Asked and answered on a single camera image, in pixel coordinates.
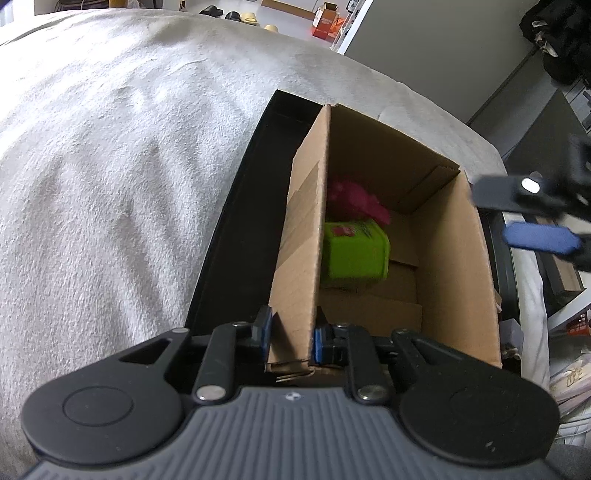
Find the gray gripper base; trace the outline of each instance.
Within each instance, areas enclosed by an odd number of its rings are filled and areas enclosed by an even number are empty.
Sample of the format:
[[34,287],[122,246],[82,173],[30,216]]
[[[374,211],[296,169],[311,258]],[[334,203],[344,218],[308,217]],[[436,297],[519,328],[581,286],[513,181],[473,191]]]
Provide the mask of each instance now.
[[199,408],[178,436],[151,456],[95,471],[44,461],[26,478],[559,479],[541,460],[501,470],[441,460],[409,440],[386,408],[359,405],[341,388],[244,388],[227,404]]

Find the bed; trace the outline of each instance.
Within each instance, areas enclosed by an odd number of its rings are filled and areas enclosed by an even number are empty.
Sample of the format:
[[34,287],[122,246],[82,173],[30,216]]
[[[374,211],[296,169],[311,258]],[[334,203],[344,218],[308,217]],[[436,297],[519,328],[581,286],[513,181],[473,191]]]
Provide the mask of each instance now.
[[[0,28],[0,472],[34,457],[40,384],[181,326],[233,175],[276,89],[342,103],[457,161],[497,151],[405,85],[204,15],[62,12]],[[523,376],[547,387],[535,256],[514,252]]]

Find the beige slipper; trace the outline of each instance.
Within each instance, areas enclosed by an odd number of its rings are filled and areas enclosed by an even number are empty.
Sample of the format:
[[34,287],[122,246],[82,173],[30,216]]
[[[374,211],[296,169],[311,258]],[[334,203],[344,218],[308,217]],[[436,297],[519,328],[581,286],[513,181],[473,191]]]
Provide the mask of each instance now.
[[256,16],[252,12],[244,12],[240,15],[242,18],[243,23],[248,23],[249,25],[256,25]]

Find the orange box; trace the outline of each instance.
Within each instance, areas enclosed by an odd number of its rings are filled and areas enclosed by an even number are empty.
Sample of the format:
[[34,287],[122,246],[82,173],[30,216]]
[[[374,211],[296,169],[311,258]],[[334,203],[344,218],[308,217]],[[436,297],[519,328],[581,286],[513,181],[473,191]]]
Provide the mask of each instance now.
[[316,11],[316,16],[312,21],[311,32],[312,35],[322,40],[326,40],[329,36],[330,27],[337,18],[336,5],[325,3]]

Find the floor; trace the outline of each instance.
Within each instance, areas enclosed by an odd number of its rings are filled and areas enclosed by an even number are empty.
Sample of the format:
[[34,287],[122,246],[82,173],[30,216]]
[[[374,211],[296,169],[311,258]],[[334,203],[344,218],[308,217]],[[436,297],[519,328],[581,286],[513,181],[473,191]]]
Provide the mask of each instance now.
[[331,42],[313,37],[310,33],[312,20],[281,12],[274,8],[262,7],[261,0],[254,2],[248,0],[186,0],[187,11],[192,13],[199,13],[211,4],[221,8],[224,16],[231,11],[240,14],[243,12],[252,12],[256,15],[256,19],[260,25],[259,28],[269,24],[275,25],[279,29],[279,33],[289,37],[311,41],[321,47],[330,48]]

